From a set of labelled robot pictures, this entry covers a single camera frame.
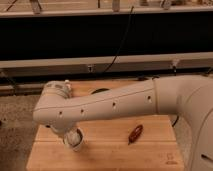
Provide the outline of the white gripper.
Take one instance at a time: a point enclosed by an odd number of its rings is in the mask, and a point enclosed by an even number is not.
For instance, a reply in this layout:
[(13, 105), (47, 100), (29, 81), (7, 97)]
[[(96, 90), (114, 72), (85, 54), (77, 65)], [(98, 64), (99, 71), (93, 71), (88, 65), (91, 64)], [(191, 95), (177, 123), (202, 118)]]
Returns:
[(51, 125), (51, 130), (57, 135), (64, 135), (70, 131), (76, 132), (77, 125), (75, 122), (63, 122)]

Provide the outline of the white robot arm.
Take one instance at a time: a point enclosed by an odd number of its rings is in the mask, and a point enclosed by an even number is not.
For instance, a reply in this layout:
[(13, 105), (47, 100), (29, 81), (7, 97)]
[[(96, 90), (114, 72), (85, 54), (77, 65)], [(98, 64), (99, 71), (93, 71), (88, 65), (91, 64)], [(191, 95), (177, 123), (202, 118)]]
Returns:
[(48, 82), (33, 119), (64, 136), (78, 122), (142, 115), (179, 115), (191, 128), (185, 171), (213, 171), (213, 78), (179, 75), (148, 79), (124, 87), (72, 97), (63, 81)]

